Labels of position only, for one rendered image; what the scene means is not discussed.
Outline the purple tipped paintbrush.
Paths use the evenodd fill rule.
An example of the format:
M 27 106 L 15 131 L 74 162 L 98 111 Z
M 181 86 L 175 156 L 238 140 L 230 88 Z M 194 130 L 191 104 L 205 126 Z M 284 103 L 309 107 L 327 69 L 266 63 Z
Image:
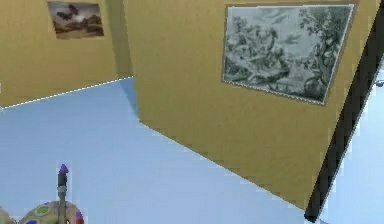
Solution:
M 58 223 L 67 224 L 66 218 L 66 193 L 67 193 L 67 174 L 68 168 L 62 164 L 58 173 L 57 191 L 59 197 Z

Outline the wooden paint palette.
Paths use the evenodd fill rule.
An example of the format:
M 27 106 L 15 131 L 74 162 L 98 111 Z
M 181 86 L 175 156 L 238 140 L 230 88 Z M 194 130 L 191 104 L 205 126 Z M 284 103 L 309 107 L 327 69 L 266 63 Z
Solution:
M 61 222 L 59 202 L 49 201 L 30 210 L 17 224 L 85 224 L 82 212 L 71 202 L 65 203 L 64 218 L 65 221 Z

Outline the black door frame edge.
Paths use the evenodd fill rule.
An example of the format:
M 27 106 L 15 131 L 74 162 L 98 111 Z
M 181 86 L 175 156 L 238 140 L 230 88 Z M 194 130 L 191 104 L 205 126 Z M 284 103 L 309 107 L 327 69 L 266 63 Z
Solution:
M 319 220 L 326 199 L 331 192 L 341 162 L 384 61 L 383 39 L 384 0 L 379 0 L 372 28 L 305 209 L 304 218 L 306 221 L 316 223 Z

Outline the brown landscape painting picture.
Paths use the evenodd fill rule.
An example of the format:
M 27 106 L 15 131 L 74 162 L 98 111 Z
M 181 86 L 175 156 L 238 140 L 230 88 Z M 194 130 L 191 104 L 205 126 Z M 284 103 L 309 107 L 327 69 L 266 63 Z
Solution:
M 89 2 L 48 1 L 57 39 L 81 39 L 104 35 L 100 6 Z

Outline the grey landscape engraving picture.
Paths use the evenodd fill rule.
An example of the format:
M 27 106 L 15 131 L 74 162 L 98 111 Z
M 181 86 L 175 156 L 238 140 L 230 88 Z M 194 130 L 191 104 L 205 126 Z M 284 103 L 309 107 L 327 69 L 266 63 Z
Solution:
M 354 3 L 229 5 L 221 80 L 324 105 Z

